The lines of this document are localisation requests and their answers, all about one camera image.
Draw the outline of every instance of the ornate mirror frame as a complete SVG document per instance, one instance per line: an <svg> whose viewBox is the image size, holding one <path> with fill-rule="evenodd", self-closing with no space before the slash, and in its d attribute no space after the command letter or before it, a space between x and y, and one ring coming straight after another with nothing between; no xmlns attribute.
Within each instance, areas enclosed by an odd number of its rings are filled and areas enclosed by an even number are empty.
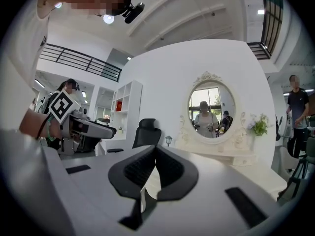
<svg viewBox="0 0 315 236"><path fill-rule="evenodd" d="M196 88L207 82L214 82L226 87L235 105L234 120L231 127L224 136L218 138L206 138L198 134L194 130L189 118L189 99ZM251 137L248 136L247 129L244 126L246 121L245 115L234 88L228 83L223 82L221 77L205 72L196 79L186 94L182 106L182 115L180 116L181 126L179 136L175 146L182 150L225 161L228 164L250 165L255 162L255 155L250 149Z"/></svg>

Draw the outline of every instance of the man in black t-shirt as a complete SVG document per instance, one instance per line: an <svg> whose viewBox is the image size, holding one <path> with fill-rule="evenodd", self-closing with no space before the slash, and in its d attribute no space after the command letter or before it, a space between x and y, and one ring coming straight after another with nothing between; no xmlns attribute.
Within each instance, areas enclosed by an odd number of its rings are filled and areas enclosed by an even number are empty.
<svg viewBox="0 0 315 236"><path fill-rule="evenodd" d="M291 75L290 84L293 90L290 92L287 104L289 105L286 113L292 111L294 137L287 143L289 154L295 158L299 158L300 151L307 132L306 116L309 112L309 97L303 88L300 88L300 81L296 75Z"/></svg>
<svg viewBox="0 0 315 236"><path fill-rule="evenodd" d="M222 120L222 125L221 125L221 128L224 127L224 132L223 134L226 133L226 131L230 128L230 126L232 125L232 122L233 122L233 118L229 115L229 112L228 111L224 111L223 113L223 120Z"/></svg>

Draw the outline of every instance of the white bookshelf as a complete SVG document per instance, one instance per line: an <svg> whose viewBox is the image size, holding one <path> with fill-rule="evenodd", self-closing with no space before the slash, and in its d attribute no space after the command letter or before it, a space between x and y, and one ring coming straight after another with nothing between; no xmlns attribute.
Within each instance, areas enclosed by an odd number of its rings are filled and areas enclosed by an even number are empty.
<svg viewBox="0 0 315 236"><path fill-rule="evenodd" d="M132 81L114 93L110 117L110 126L117 129L114 140L127 139L127 136L132 136L137 129L141 92L142 84ZM119 102L122 103L121 111L117 111ZM123 133L119 132L120 126L123 127Z"/></svg>

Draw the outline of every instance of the small lamp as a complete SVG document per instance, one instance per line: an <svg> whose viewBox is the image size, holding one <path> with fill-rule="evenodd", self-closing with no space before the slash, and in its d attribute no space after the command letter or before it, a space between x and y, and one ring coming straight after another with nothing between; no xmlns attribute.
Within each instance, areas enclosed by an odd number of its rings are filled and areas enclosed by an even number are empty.
<svg viewBox="0 0 315 236"><path fill-rule="evenodd" d="M171 136L167 136L165 137L165 139L166 139L167 146L169 147L169 145L172 143L173 138Z"/></svg>

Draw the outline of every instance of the oval mirror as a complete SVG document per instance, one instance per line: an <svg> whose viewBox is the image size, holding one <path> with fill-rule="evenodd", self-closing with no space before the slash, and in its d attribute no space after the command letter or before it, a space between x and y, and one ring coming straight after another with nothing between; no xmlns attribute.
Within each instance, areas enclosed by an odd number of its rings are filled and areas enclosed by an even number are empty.
<svg viewBox="0 0 315 236"><path fill-rule="evenodd" d="M233 124L235 103L226 86L208 81L199 84L190 95L188 112L198 134L218 138Z"/></svg>

